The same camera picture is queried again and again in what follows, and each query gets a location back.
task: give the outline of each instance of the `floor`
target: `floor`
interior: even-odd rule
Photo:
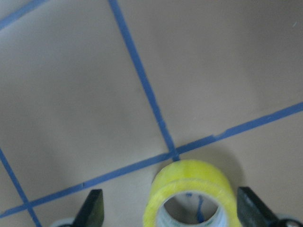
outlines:
[[[2,0],[0,226],[104,190],[142,226],[156,173],[196,158],[303,219],[303,1]]]

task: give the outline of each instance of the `clamp jaw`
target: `clamp jaw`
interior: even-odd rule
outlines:
[[[303,227],[292,219],[279,219],[249,187],[239,187],[237,213],[243,227]]]
[[[293,219],[279,219],[249,187],[239,187],[237,213],[243,227],[303,227]],[[59,227],[101,227],[104,220],[102,189],[91,190],[74,222]]]

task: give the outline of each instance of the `yellow tape roll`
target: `yellow tape roll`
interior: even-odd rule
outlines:
[[[149,202],[143,216],[143,226],[160,227],[157,224],[159,223],[158,211],[160,208],[163,208],[164,203],[176,194],[185,192],[196,192],[208,196],[217,203],[218,210],[221,210],[222,213],[220,218],[224,219],[218,226],[241,226],[237,218],[236,199],[227,178],[213,165],[198,160],[174,162],[157,174],[151,186]],[[168,227],[201,226],[180,225],[174,220],[162,225]]]

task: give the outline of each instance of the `blue tape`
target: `blue tape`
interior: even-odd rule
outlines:
[[[42,227],[38,218],[37,218],[37,216],[36,216],[36,214],[35,214],[35,212],[34,212],[34,210],[33,210],[33,208],[28,205],[28,199],[27,199],[27,197],[26,197],[18,179],[16,178],[16,175],[14,174],[12,168],[9,165],[9,162],[7,161],[3,151],[1,149],[0,149],[0,159],[1,159],[1,162],[3,163],[3,165],[5,167],[6,171],[8,172],[9,177],[10,177],[11,181],[13,182],[19,196],[21,197],[21,199],[24,203],[24,206],[26,207],[26,209],[28,210],[32,220],[34,221],[35,225],[37,227]]]
[[[41,4],[47,2],[48,0],[33,0],[29,2],[28,4],[24,5],[17,11],[9,14],[7,17],[0,20],[0,30],[4,29],[5,27],[9,26],[13,22],[17,21],[20,17],[25,15],[26,13],[29,13],[30,11],[36,9]]]
[[[183,154],[185,152],[188,152],[188,151],[206,146],[208,144],[223,140],[225,138],[240,134],[242,132],[254,129],[254,128],[262,126],[264,124],[274,122],[276,120],[279,120],[281,118],[290,116],[292,114],[295,114],[295,113],[298,113],[301,111],[303,111],[303,102],[290,106],[290,107],[287,107],[287,108],[277,111],[275,113],[257,118],[250,122],[246,122],[244,124],[237,125],[235,127],[232,127],[230,129],[226,130],[225,132],[221,133],[220,135],[217,135],[217,136],[211,135],[211,136],[202,138],[200,140],[193,141],[191,143],[178,147],[177,152],[179,154]]]
[[[171,158],[171,155],[169,153],[157,155],[155,157],[151,157],[149,159],[146,159],[146,160],[143,160],[143,161],[131,164],[129,166],[125,166],[123,168],[117,169],[117,170],[112,171],[110,173],[107,173],[107,174],[98,176],[96,178],[93,178],[91,180],[85,181],[83,183],[77,184],[77,185],[75,185],[73,187],[70,187],[70,188],[64,189],[62,191],[50,194],[48,196],[42,197],[42,198],[37,199],[37,200],[34,200],[34,201],[30,202],[29,204],[32,207],[35,207],[35,206],[38,206],[38,205],[41,205],[41,204],[53,201],[55,199],[61,198],[63,196],[70,195],[70,194],[73,194],[75,192],[79,192],[81,190],[90,188],[92,186],[95,186],[95,185],[97,185],[99,183],[111,180],[113,178],[116,178],[116,177],[119,177],[119,176],[122,176],[122,175],[125,175],[125,174],[128,174],[128,173],[131,173],[133,171],[136,171],[136,170],[139,170],[139,169],[142,169],[142,168],[154,165],[156,163],[165,161],[165,160],[167,160],[169,158]]]
[[[281,118],[290,116],[292,114],[295,114],[295,113],[298,113],[298,112],[301,112],[301,111],[303,111],[303,102],[298,103],[298,104],[293,105],[293,106],[290,106],[290,107],[285,108],[283,110],[277,111],[273,114],[270,114],[270,115],[255,119],[253,121],[238,125],[236,127],[230,128],[230,129],[226,130],[224,133],[220,134],[219,136],[212,135],[212,136],[208,136],[208,137],[202,138],[200,140],[196,140],[194,142],[188,143],[184,146],[178,147],[177,151],[180,154],[182,154],[182,153],[194,150],[196,148],[203,147],[203,146],[208,145],[210,143],[213,143],[213,142],[216,142],[216,141],[219,141],[219,140],[223,140],[223,139],[225,139],[227,137],[230,137],[232,135],[236,135],[236,134],[239,134],[241,132],[248,131],[250,129],[259,127],[261,125],[279,120]],[[119,177],[121,175],[125,175],[125,174],[131,173],[133,171],[136,171],[136,170],[154,165],[156,163],[159,163],[159,162],[162,162],[162,161],[165,161],[165,160],[168,160],[169,158],[171,158],[170,153],[161,154],[161,155],[157,155],[155,157],[151,157],[149,159],[140,161],[138,163],[135,163],[135,164],[117,169],[117,170],[112,171],[108,174],[105,174],[105,175],[96,177],[94,179],[85,181],[85,182],[80,183],[78,185],[75,185],[73,187],[70,187],[70,188],[64,189],[62,191],[47,195],[47,196],[42,197],[42,198],[37,199],[37,200],[34,200],[34,201],[30,202],[29,205],[31,207],[35,207],[35,206],[38,206],[38,205],[56,200],[58,198],[61,198],[61,197],[64,197],[66,195],[69,195],[69,194],[87,189],[87,188],[92,187],[94,185],[97,185],[99,183],[102,183],[102,182],[111,180],[113,178]],[[15,213],[18,213],[18,212],[26,210],[26,209],[27,209],[26,205],[21,205],[21,206],[11,208],[11,209],[5,211],[4,213],[0,214],[0,218],[4,218],[6,216],[13,215]]]
[[[120,32],[122,34],[122,37],[124,39],[125,45],[128,49],[128,52],[132,58],[132,61],[134,63],[134,67],[137,71],[137,74],[139,76],[139,79],[141,81],[141,84],[143,86],[143,89],[145,91],[145,94],[148,98],[148,101],[150,103],[150,106],[152,108],[153,114],[157,120],[158,126],[160,128],[160,131],[162,133],[162,136],[165,140],[165,143],[168,147],[169,152],[172,154],[172,158],[174,161],[179,161],[179,156],[176,151],[175,145],[173,143],[172,137],[169,134],[169,131],[166,127],[165,121],[161,115],[160,108],[157,104],[157,100],[155,97],[155,94],[152,90],[152,87],[146,77],[146,73],[143,67],[143,64],[141,62],[140,56],[137,52],[137,49],[134,45],[134,41],[132,39],[132,36],[128,30],[127,24],[125,22],[125,19],[123,17],[122,11],[118,5],[118,2],[116,0],[108,0],[110,7],[115,15],[117,24],[119,26]]]

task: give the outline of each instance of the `roll of tape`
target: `roll of tape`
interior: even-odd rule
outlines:
[[[215,214],[199,224],[174,219],[164,204],[178,194],[200,194],[217,205]],[[155,177],[144,216],[144,227],[240,227],[236,198],[224,174],[198,160],[181,160],[163,168]]]

